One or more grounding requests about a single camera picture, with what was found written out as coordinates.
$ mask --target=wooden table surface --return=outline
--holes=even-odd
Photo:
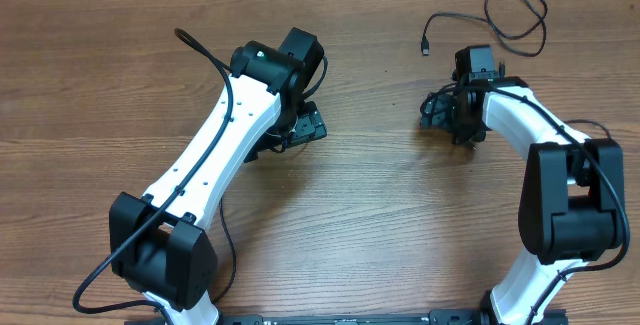
[[[640,0],[547,0],[549,41],[532,59],[506,53],[486,27],[438,19],[431,56],[420,56],[432,12],[481,14],[483,1],[0,0],[0,323],[150,315],[87,317],[71,297],[109,251],[117,194],[154,182],[222,89],[173,29],[227,62],[249,40],[277,47],[293,26],[316,34],[330,62],[313,96],[329,135],[261,154],[236,175],[225,213],[238,273],[224,313],[474,307],[505,276],[522,247],[524,162],[497,133],[468,150],[418,129],[418,107],[447,83],[455,51],[491,43],[556,115],[606,123],[625,152],[631,251],[613,270],[576,275],[552,306],[573,324],[640,323]],[[533,21],[517,0],[490,8],[506,31]],[[231,266],[218,216],[209,236],[217,293]],[[139,297],[108,270],[83,302]]]

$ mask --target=wood grain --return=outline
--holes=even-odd
[[[0,323],[118,324],[147,309],[82,316],[71,296],[108,252],[107,212],[173,163],[222,81],[172,34],[221,59],[249,40],[318,35],[330,67],[314,95],[329,136],[243,166],[225,200],[238,274],[223,312],[415,313],[471,307],[521,248],[524,163],[495,133],[476,150],[421,131],[418,107],[447,82],[455,51],[492,43],[434,11],[480,13],[483,0],[0,0]],[[625,151],[627,210],[640,226],[638,0],[547,0],[549,42],[533,59],[494,46],[561,118],[606,123]],[[532,17],[495,0],[505,31]],[[520,41],[533,49],[539,34]],[[595,129],[581,127],[597,135]],[[614,270],[580,274],[554,307],[572,324],[640,322],[640,243]],[[229,250],[211,292],[226,284]],[[110,272],[83,299],[139,298]]]

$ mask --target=cable plug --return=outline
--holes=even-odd
[[[422,41],[420,42],[420,50],[422,50],[422,56],[429,56],[429,40],[426,35],[422,35]]]

